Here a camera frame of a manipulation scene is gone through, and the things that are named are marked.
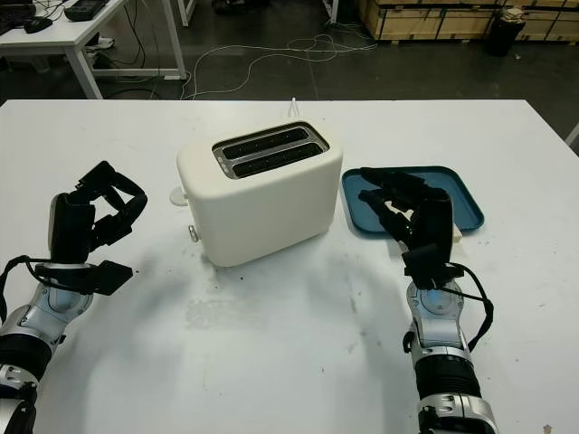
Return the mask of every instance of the black trash bin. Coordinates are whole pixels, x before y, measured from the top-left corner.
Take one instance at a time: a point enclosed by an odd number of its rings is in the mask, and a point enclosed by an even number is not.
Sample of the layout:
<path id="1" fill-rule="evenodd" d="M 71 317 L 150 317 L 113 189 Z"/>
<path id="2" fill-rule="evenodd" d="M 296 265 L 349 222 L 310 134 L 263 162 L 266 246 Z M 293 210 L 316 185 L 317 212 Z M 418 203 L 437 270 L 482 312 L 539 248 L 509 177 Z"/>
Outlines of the black trash bin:
<path id="1" fill-rule="evenodd" d="M 515 8 L 505 8 L 499 12 L 490 26 L 489 37 L 485 42 L 488 54 L 501 57 L 507 55 L 518 33 L 525 27 L 522 15 L 522 11 Z"/>

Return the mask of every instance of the white desk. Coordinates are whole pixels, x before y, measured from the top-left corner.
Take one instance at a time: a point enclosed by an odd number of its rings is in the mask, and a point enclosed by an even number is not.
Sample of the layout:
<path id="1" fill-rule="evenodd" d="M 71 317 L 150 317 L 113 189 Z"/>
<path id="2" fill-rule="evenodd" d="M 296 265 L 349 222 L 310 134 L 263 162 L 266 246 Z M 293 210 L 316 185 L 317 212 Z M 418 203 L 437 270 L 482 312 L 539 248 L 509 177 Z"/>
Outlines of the white desk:
<path id="1" fill-rule="evenodd" d="M 89 99 L 102 99 L 95 76 L 141 75 L 185 79 L 185 63 L 177 39 L 175 20 L 169 0 L 162 0 L 166 15 L 176 69 L 115 69 L 93 70 L 84 56 L 84 45 L 106 23 L 127 0 L 109 0 L 107 5 L 91 21 L 74 23 L 64 14 L 60 19 L 38 32 L 28 34 L 24 29 L 13 29 L 0 36 L 0 55 L 44 55 L 66 54 L 79 83 Z"/>
<path id="2" fill-rule="evenodd" d="M 3 266 L 46 253 L 50 200 L 101 159 L 149 197 L 133 233 L 90 257 L 139 273 L 71 325 L 43 379 L 36 432 L 418 431 L 401 344 L 409 279 L 394 243 L 356 236 L 338 199 L 328 233 L 216 269 L 189 239 L 189 211 L 168 200 L 179 148 L 255 118 L 287 121 L 289 107 L 20 100 L 0 108 Z M 446 165 L 460 174 L 486 222 L 453 258 L 478 273 L 496 307 L 473 354 L 483 395 L 504 433 L 546 424 L 575 432 L 579 159 L 568 146 L 524 101 L 300 102 L 299 111 L 344 147 L 344 170 Z M 14 271 L 9 310 L 33 290 Z M 467 335 L 483 315 L 466 303 Z"/>

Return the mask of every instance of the toaster slot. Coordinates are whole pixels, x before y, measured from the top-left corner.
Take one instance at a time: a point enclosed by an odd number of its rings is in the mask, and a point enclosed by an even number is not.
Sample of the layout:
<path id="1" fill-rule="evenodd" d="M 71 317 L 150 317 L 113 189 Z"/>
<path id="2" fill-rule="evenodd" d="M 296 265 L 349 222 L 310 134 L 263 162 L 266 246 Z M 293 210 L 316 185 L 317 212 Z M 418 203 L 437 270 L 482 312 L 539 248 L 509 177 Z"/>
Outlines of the toaster slot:
<path id="1" fill-rule="evenodd" d="M 233 172 L 238 178 L 244 178 L 245 176 L 266 172 L 277 167 L 282 167 L 283 165 L 289 165 L 323 152 L 324 150 L 318 144 L 306 143 L 291 149 L 276 152 L 275 154 L 269 154 L 268 156 L 239 163 L 233 166 Z"/>
<path id="2" fill-rule="evenodd" d="M 288 129 L 268 136 L 256 137 L 245 142 L 223 147 L 225 158 L 233 160 L 242 156 L 249 156 L 272 149 L 277 146 L 287 145 L 308 138 L 308 132 L 301 127 Z"/>

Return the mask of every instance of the keyboard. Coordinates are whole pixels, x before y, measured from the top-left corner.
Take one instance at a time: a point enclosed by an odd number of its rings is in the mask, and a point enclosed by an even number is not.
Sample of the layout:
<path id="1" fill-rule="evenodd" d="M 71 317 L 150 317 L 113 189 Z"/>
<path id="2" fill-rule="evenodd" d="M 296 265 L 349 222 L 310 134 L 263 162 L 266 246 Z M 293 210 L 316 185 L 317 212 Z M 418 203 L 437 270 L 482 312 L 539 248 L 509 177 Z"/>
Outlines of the keyboard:
<path id="1" fill-rule="evenodd" d="M 21 26 L 36 14 L 36 7 L 30 2 L 15 0 L 0 0 L 0 34 L 4 34 L 15 27 Z"/>

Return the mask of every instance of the blue tray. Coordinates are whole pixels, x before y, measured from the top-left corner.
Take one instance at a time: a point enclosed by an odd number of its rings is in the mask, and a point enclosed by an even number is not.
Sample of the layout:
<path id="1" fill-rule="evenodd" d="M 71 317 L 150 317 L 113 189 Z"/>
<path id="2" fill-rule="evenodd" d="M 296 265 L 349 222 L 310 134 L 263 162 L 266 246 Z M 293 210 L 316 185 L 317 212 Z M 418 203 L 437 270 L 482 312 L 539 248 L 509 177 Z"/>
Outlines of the blue tray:
<path id="1" fill-rule="evenodd" d="M 479 206 L 469 193 L 460 177 L 448 167 L 427 165 L 423 167 L 386 167 L 393 172 L 404 172 L 420 176 L 430 187 L 444 189 L 452 200 L 454 224 L 460 231 L 474 231 L 482 226 L 485 217 Z M 347 208 L 350 211 L 352 223 L 361 231 L 371 234 L 387 232 L 380 225 L 378 217 L 367 203 L 358 199 L 362 190 L 374 190 L 377 187 L 368 183 L 360 174 L 360 169 L 350 169 L 342 175 L 342 185 L 346 197 Z"/>

